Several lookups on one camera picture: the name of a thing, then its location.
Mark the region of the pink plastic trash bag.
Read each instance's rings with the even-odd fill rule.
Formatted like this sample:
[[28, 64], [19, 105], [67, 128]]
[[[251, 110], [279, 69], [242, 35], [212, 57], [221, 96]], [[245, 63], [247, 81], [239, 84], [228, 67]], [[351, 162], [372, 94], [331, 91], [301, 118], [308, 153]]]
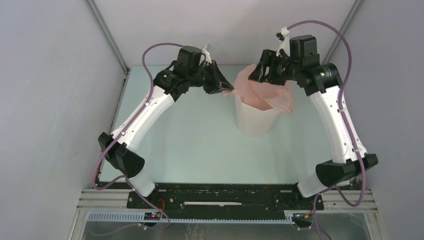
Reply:
[[248, 77], [256, 69], [256, 64], [251, 64], [241, 70], [233, 84], [234, 89], [223, 91], [222, 96], [234, 95], [241, 102], [261, 111], [275, 109], [283, 114], [291, 114], [295, 110], [293, 98], [293, 84], [274, 85], [266, 82], [256, 82]]

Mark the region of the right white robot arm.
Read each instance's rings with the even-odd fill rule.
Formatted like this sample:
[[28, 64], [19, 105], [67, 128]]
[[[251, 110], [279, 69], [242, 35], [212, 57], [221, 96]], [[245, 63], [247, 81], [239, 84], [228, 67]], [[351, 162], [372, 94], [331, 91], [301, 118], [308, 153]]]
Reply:
[[361, 144], [354, 127], [346, 126], [352, 120], [344, 100], [338, 99], [342, 78], [333, 63], [320, 63], [316, 38], [280, 32], [276, 37], [281, 42], [278, 50], [263, 50], [249, 80], [278, 86], [295, 81], [316, 107], [330, 141], [331, 160], [318, 164], [311, 176], [294, 185], [291, 204], [304, 209], [311, 196], [360, 175], [378, 158]]

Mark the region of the white paper trash bin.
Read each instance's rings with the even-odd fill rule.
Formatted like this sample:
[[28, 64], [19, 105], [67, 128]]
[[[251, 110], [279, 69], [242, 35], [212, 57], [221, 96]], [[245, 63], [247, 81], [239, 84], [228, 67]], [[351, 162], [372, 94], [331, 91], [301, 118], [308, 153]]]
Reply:
[[242, 134], [251, 138], [265, 135], [274, 125], [280, 112], [275, 109], [260, 110], [243, 103], [235, 96], [237, 127]]

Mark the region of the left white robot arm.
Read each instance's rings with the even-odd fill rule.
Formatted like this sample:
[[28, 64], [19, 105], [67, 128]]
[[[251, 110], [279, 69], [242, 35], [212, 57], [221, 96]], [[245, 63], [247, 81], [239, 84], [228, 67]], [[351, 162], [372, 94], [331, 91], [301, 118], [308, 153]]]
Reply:
[[153, 208], [158, 202], [146, 161], [136, 153], [147, 131], [189, 88], [203, 88], [209, 95], [234, 88], [211, 58], [209, 48], [208, 44], [203, 48], [179, 45], [177, 57], [168, 67], [156, 76], [148, 73], [150, 89], [129, 117], [111, 133], [103, 132], [98, 137], [102, 150], [99, 162], [107, 161], [118, 170], [140, 194], [138, 201], [145, 208]]

